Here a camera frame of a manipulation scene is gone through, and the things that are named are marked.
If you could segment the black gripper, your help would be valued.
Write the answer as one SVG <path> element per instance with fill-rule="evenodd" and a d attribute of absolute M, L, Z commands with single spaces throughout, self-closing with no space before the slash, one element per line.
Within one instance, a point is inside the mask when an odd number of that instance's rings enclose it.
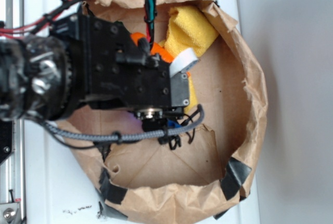
<path fill-rule="evenodd" d="M 182 118 L 193 103 L 189 71 L 199 59 L 192 48 L 169 64 L 151 54 L 146 38 L 131 39 L 120 23 L 79 15 L 78 109 L 126 110 L 154 129 Z"/>

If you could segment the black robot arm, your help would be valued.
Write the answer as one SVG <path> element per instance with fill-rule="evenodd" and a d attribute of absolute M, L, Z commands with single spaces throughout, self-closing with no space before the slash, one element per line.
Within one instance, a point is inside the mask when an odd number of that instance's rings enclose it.
<path fill-rule="evenodd" d="M 2 121 L 65 120 L 86 106 L 179 118 L 189 103 L 186 73 L 172 72 L 119 22 L 72 14 L 47 37 L 1 40 Z"/>

